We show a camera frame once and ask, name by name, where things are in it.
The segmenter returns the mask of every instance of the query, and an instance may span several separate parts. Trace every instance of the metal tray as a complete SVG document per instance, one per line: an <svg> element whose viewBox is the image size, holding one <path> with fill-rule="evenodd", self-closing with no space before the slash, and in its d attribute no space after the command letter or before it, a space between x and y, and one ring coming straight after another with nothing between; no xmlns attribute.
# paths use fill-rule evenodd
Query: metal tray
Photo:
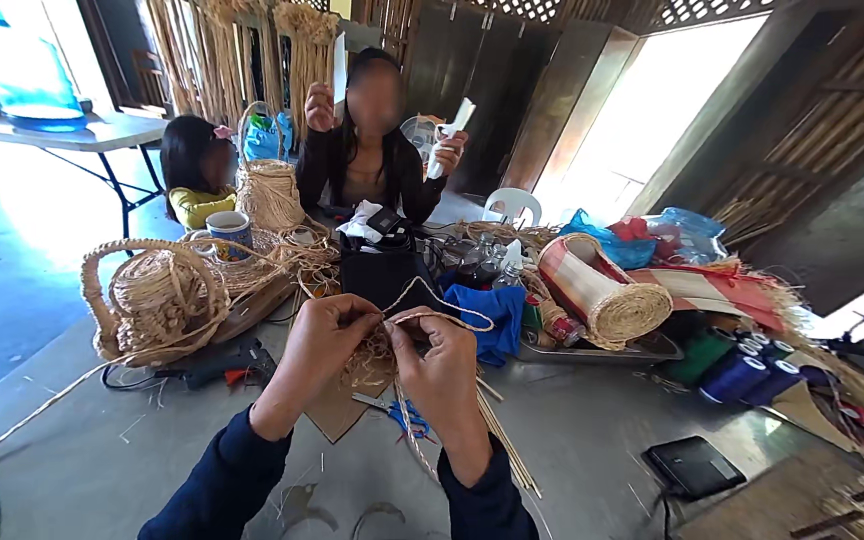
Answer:
<svg viewBox="0 0 864 540"><path fill-rule="evenodd" d="M650 366L665 361L678 361L682 349L674 341L654 330L626 344L625 350L548 349L528 343L524 338L518 348L521 362L539 364L625 365Z"/></svg>

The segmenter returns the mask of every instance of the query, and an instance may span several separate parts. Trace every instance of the girl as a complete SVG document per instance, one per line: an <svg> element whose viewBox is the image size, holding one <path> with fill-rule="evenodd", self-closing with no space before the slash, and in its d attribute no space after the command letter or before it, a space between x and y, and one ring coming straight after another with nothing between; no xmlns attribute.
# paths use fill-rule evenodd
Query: girl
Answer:
<svg viewBox="0 0 864 540"><path fill-rule="evenodd" d="M309 132L298 153L295 182L306 212L316 208L326 182L331 204L352 208L363 200L398 207L424 223L439 203L447 176L469 138L460 131L436 152L445 175L426 179L423 161L399 130L405 109L399 65L385 51L367 48L348 67L342 125L333 121L332 90L313 84L305 102Z"/></svg>
<svg viewBox="0 0 864 540"><path fill-rule="evenodd" d="M203 229L206 218L235 210L233 130L198 116L179 116L162 135L165 212L186 230Z"/></svg>

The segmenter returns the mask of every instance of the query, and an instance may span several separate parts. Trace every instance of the hand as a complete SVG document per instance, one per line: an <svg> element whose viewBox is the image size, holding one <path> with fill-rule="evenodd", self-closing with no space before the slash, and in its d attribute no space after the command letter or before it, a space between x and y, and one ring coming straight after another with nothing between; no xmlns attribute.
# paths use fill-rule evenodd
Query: hand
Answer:
<svg viewBox="0 0 864 540"><path fill-rule="evenodd" d="M455 167L459 166L459 160L462 159L462 152L466 147L466 142L469 140L469 134L465 131L458 131L452 138L443 137L438 141L441 148L435 151L435 161L441 164L442 176L449 176Z"/></svg>
<svg viewBox="0 0 864 540"><path fill-rule="evenodd" d="M335 104L332 103L334 95L332 88L320 82L309 86L309 94L305 99L305 123L309 129L324 133L339 124L335 117Z"/></svg>
<svg viewBox="0 0 864 540"><path fill-rule="evenodd" d="M385 324L402 379L415 409L441 439L452 472L465 487L473 487L485 474L492 457L492 443L485 420L479 414L475 394L475 336L442 317L418 317L393 324L416 307L391 317ZM427 337L432 349L419 358L406 332Z"/></svg>
<svg viewBox="0 0 864 540"><path fill-rule="evenodd" d="M306 300L275 374L248 413L258 436L276 441L289 435L306 406L381 321L382 311L354 294Z"/></svg>

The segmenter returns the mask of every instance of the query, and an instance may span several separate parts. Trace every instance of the concrete floor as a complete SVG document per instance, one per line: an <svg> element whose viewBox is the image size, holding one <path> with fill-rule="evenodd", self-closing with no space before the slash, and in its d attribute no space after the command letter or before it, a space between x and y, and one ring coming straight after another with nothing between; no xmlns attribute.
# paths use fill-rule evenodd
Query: concrete floor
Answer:
<svg viewBox="0 0 864 540"><path fill-rule="evenodd" d="M94 153L56 153L102 170ZM152 187L138 150L107 156L122 182ZM158 151L151 158L158 169ZM129 189L126 196L138 199ZM121 238L119 208L99 178L37 148L0 142L0 380L89 313L79 291L83 255ZM481 213L480 205L446 192L431 220L474 220ZM129 216L134 238L174 240L183 232L165 217L162 198ZM103 283L124 260L124 253L102 260Z"/></svg>

